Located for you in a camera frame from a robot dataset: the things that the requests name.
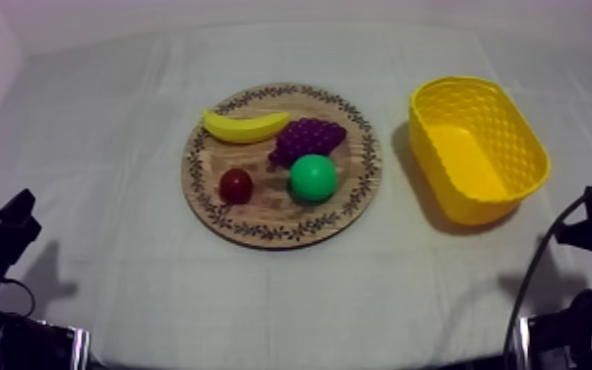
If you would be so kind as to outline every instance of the green ball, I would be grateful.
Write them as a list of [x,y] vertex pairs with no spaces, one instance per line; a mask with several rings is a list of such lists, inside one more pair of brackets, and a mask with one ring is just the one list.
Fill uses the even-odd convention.
[[322,201],[337,187],[337,173],[332,160],[323,155],[303,155],[291,166],[291,189],[306,201]]

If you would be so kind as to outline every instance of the plastic basket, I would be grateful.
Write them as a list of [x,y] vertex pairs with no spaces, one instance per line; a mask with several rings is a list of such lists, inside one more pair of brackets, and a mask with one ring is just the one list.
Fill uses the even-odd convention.
[[475,225],[508,214],[551,163],[501,88],[473,77],[428,82],[411,95],[411,148],[444,213]]

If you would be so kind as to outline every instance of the toy banana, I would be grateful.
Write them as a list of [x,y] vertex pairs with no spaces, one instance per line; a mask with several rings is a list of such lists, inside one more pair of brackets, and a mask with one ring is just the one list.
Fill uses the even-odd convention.
[[289,122],[289,113],[280,112],[250,119],[223,117],[205,109],[205,129],[218,140],[228,143],[250,144],[275,136]]

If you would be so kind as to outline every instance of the toy red apple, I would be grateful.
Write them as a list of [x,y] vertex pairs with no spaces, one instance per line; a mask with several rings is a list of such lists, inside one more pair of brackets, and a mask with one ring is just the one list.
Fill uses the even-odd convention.
[[241,168],[229,169],[220,177],[218,192],[223,202],[245,205],[253,195],[253,179]]

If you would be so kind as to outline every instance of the basket rim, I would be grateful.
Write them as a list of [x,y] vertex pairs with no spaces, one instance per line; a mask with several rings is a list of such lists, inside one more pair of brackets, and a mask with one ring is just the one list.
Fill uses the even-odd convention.
[[[418,121],[420,121],[421,123],[422,121],[422,114],[419,111],[419,108],[417,106],[417,104],[415,103],[416,98],[420,95],[420,93],[422,92],[422,90],[428,88],[431,85],[437,85],[443,82],[455,82],[455,83],[465,83],[468,81],[472,81],[475,83],[480,83],[482,85],[485,86],[489,86],[493,89],[496,89],[498,92],[500,92],[503,97],[513,106],[515,107],[515,111],[516,114],[518,114],[518,116],[521,118],[522,122],[525,124],[525,127],[530,131],[530,133],[532,133],[532,136],[535,139],[535,142],[537,143],[537,145],[539,146],[539,149],[542,151],[542,153],[544,154],[544,158],[546,160],[546,165],[544,168],[544,173],[542,173],[541,177],[535,181],[531,186],[521,190],[520,192],[514,193],[514,194],[510,194],[509,196],[506,197],[500,197],[500,198],[482,198],[482,197],[477,197],[475,195],[472,194],[468,194],[467,192],[461,190],[461,188],[459,188],[458,184],[456,183],[456,181],[454,180],[454,178],[452,178],[452,176],[450,176],[447,167],[443,164],[443,169],[444,169],[444,173],[445,173],[445,177],[449,180],[449,182],[452,184],[452,186],[454,187],[454,190],[456,190],[457,192],[459,192],[461,195],[463,195],[464,197],[480,202],[480,203],[492,203],[492,204],[504,204],[504,203],[509,203],[509,202],[514,202],[514,201],[520,201],[524,198],[526,198],[527,196],[529,196],[530,194],[534,193],[535,191],[537,191],[539,188],[542,187],[542,185],[544,185],[544,183],[546,182],[546,180],[549,178],[549,175],[551,174],[551,158],[549,157],[549,154],[546,152],[546,148],[544,147],[544,145],[542,145],[542,142],[539,140],[539,138],[537,137],[537,135],[535,134],[535,131],[532,129],[532,127],[530,127],[530,124],[528,123],[528,121],[525,119],[525,117],[523,116],[523,114],[521,113],[521,111],[518,109],[518,107],[516,106],[516,104],[514,104],[514,102],[511,100],[511,98],[509,97],[509,95],[507,95],[504,90],[495,82],[493,81],[489,81],[480,77],[475,77],[475,76],[445,76],[445,77],[440,77],[434,80],[430,80],[422,85],[420,85],[418,88],[416,88],[413,93],[411,94],[410,98],[409,98],[409,104],[410,104],[410,108],[413,111],[413,114],[417,117]],[[437,147],[436,141],[434,141],[429,133],[429,130],[427,129],[426,125],[422,125],[423,126],[423,131],[425,132],[425,135],[427,136],[427,139],[432,143],[433,147],[434,147],[434,152],[436,154],[437,159],[439,160],[440,163],[443,163],[443,159],[441,158],[440,152],[439,152],[439,148]]]

